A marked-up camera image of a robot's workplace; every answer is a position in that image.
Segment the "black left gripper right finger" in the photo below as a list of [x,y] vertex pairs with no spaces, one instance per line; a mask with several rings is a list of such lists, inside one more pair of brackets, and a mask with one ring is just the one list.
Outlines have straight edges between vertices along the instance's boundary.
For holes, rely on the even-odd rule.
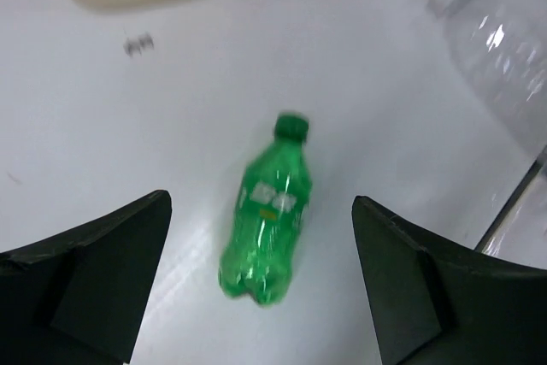
[[369,197],[352,223],[384,364],[543,364],[546,272],[471,250]]

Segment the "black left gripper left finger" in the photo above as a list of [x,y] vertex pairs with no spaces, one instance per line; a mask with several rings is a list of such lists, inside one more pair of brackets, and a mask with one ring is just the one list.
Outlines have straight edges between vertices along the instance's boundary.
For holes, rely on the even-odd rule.
[[172,198],[1,254],[3,364],[128,364],[167,239]]

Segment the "green plastic bottle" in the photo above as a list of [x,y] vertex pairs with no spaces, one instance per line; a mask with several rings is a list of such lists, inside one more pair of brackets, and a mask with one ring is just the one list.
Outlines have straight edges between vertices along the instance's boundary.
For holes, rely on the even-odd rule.
[[272,142],[244,170],[218,270],[229,297],[248,295],[267,307],[288,291],[313,186],[304,155],[308,132],[304,115],[280,113]]

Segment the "clear bottle blue-white cap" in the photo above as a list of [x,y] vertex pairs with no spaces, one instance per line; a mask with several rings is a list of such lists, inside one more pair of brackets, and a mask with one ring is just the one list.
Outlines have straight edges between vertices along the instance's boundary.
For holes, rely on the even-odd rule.
[[474,95],[532,157],[546,156],[546,39],[497,0],[428,0]]

